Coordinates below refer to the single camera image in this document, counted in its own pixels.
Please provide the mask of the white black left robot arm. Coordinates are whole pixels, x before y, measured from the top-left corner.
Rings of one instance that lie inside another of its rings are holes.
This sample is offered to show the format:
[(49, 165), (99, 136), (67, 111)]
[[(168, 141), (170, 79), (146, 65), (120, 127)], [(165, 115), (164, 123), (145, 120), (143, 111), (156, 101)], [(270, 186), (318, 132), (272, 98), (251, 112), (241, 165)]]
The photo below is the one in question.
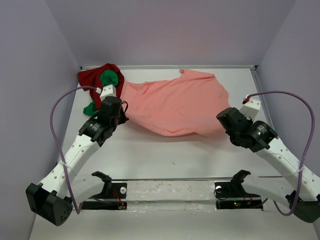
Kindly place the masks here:
[(62, 225), (78, 204), (94, 197), (104, 198), (112, 191), (110, 176), (96, 171), (88, 178), (72, 185), (90, 157), (109, 139), (118, 125), (128, 118), (120, 98), (107, 96), (100, 110), (80, 128), (70, 149), (54, 169), (38, 184), (26, 188), (26, 197), (32, 212), (51, 222)]

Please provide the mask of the pink t shirt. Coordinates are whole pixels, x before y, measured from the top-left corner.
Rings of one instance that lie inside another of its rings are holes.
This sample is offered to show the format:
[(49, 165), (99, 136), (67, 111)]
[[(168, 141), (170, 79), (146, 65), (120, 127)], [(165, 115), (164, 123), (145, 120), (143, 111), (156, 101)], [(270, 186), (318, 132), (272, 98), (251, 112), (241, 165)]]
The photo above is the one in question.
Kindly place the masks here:
[(216, 116), (229, 108), (229, 93), (212, 73), (181, 69), (172, 80), (125, 82), (121, 99), (135, 124), (165, 137), (218, 135)]

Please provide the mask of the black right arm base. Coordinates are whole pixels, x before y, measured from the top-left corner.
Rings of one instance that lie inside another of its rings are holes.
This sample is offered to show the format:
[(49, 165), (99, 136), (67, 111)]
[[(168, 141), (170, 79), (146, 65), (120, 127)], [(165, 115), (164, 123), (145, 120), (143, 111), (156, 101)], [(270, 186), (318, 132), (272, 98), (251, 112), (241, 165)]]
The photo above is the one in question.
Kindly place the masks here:
[(233, 188), (230, 181), (215, 182), (213, 194), (217, 210), (263, 209), (260, 195), (247, 193), (239, 187)]

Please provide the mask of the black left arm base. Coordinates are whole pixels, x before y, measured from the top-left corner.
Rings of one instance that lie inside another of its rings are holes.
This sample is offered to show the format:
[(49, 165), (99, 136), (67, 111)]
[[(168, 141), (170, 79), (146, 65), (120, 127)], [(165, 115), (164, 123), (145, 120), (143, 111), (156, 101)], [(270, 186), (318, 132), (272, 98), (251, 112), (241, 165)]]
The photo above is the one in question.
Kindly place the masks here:
[(126, 210), (127, 183), (112, 182), (111, 187), (104, 188), (101, 193), (93, 195), (80, 203), (81, 210)]

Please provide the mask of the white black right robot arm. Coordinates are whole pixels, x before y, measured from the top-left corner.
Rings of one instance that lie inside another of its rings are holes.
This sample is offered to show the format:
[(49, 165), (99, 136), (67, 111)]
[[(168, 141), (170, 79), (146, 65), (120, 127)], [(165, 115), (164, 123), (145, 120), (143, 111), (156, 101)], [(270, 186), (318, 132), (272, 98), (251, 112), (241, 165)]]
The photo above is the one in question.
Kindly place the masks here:
[(249, 149), (269, 163), (288, 183), (281, 186), (271, 179), (255, 177), (240, 170), (230, 181), (235, 196), (244, 193), (262, 195), (289, 208), (293, 215), (306, 223), (320, 218), (320, 178), (284, 145), (277, 132), (267, 123), (247, 119), (237, 108), (229, 107), (216, 116), (230, 142)]

